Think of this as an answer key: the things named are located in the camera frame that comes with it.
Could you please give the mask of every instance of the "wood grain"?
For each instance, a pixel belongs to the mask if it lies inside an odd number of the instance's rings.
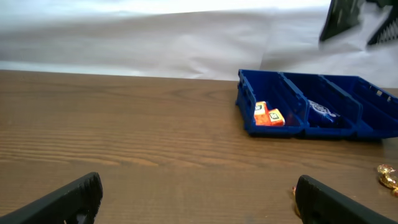
[[[0,215],[97,171],[96,223],[300,223],[289,189],[308,174],[398,221],[374,171],[398,167],[397,138],[251,138],[236,84],[0,72]]]

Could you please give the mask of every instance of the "blue container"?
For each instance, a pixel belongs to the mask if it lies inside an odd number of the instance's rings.
[[[342,117],[338,128],[308,122],[308,99]],[[277,108],[285,126],[256,126],[254,106]],[[391,138],[398,136],[398,99],[359,77],[240,70],[236,104],[249,134],[316,138]]]

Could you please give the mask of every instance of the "white paper background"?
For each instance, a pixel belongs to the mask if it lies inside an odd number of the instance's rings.
[[[237,80],[239,68],[360,75],[398,87],[384,20],[318,47],[330,1],[3,0],[0,69]]]

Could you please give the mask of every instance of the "small orange and white box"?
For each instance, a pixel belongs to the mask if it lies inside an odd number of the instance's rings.
[[[268,111],[269,113],[269,119],[271,122],[271,126],[284,126],[285,125],[285,119],[282,116],[282,114],[279,112],[278,109],[273,109]]]
[[[267,103],[265,101],[259,101],[256,103],[256,107],[254,108],[254,119],[256,120],[256,125],[271,125]]]

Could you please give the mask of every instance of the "blue package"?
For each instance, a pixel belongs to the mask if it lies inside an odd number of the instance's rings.
[[[310,110],[308,114],[308,121],[311,126],[319,126],[321,128],[337,128],[341,122],[341,116],[330,111],[328,108],[319,105],[318,103],[308,100],[310,103]]]

